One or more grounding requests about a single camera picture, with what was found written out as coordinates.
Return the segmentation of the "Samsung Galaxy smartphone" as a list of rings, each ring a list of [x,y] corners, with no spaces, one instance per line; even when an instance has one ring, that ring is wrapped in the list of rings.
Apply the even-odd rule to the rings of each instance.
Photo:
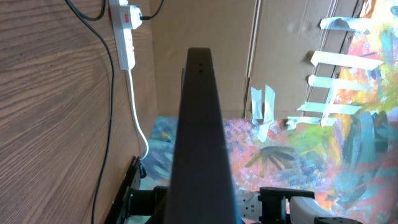
[[[187,52],[164,222],[242,222],[209,48]]]

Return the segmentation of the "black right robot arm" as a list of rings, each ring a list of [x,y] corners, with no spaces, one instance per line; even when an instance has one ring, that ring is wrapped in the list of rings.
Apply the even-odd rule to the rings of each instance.
[[[127,216],[148,216],[150,223],[162,223],[155,213],[163,212],[168,187],[131,190],[128,193]],[[258,191],[241,191],[236,201],[242,223],[292,224],[362,224],[353,218],[339,217],[321,208],[315,194],[307,190],[261,187]]]

